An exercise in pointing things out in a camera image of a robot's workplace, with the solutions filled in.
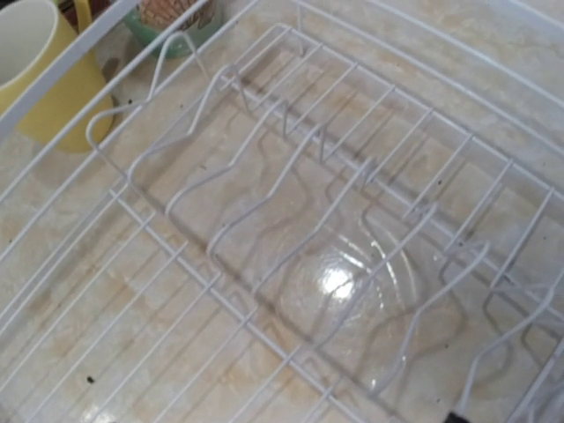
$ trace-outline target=white wire dish rack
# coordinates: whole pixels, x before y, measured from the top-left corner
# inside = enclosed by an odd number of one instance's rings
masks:
[[[449,410],[561,421],[564,196],[558,174],[536,165],[547,157],[558,171],[564,145],[548,123],[487,100],[347,11],[430,34],[557,115],[564,101],[399,6],[354,3],[295,0],[288,19],[288,4],[237,4],[161,82],[167,46],[193,45],[174,30],[200,0],[100,92],[165,42],[146,98],[103,114],[118,116],[113,131],[0,255],[11,275],[58,202],[86,191],[64,234],[6,283],[6,421],[411,422]],[[1,134],[134,4],[104,13],[5,114]],[[257,24],[265,11],[283,22]],[[511,137],[483,137],[384,77],[368,64],[377,49],[486,109]],[[166,128],[144,127],[160,109]],[[0,204],[64,133],[5,184]],[[132,155],[126,143],[124,159],[115,145],[126,137],[150,145]],[[518,137],[544,153],[527,162],[512,150]],[[100,159],[114,179],[96,198],[85,174]],[[240,361],[246,373],[235,376]],[[418,403],[427,393],[432,404]]]

